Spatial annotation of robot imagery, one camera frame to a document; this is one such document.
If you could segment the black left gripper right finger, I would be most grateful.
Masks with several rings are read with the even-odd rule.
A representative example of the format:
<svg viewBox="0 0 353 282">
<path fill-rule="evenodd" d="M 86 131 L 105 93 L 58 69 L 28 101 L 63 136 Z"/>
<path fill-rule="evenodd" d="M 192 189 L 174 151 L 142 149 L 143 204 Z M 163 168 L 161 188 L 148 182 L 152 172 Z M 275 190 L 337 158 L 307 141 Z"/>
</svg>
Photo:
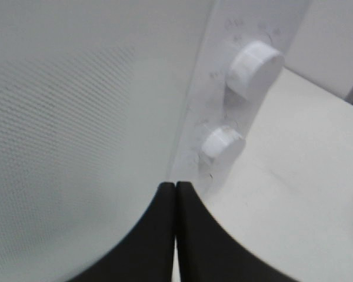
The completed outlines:
<svg viewBox="0 0 353 282">
<path fill-rule="evenodd" d="M 176 200 L 181 281 L 288 281 L 219 225 L 190 182 L 177 183 Z"/>
</svg>

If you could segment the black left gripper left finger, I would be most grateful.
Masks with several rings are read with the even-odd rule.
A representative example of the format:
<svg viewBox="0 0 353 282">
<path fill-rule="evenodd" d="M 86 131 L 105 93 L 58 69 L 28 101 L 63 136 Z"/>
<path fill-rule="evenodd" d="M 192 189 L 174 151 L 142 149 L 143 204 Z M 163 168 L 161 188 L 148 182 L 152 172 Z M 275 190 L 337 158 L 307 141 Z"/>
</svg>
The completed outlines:
<svg viewBox="0 0 353 282">
<path fill-rule="evenodd" d="M 175 244 L 175 185 L 161 183 L 132 230 L 72 281 L 171 281 Z"/>
</svg>

